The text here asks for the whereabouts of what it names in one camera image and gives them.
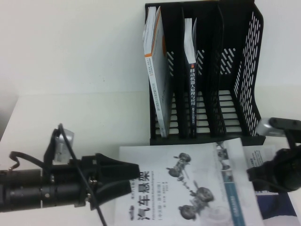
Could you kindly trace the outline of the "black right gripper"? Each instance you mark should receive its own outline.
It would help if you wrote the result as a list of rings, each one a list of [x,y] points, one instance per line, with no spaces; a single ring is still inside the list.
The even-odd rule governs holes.
[[[301,187],[301,153],[280,149],[271,160],[248,169],[247,173],[250,182],[266,183],[266,191],[296,191]]]

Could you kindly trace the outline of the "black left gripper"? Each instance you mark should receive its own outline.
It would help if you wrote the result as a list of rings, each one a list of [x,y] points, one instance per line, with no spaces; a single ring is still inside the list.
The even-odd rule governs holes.
[[[118,161],[100,153],[84,156],[75,163],[75,206],[81,207],[89,202],[91,210],[132,192],[129,180],[106,183],[107,179],[136,179],[140,176],[139,165]]]

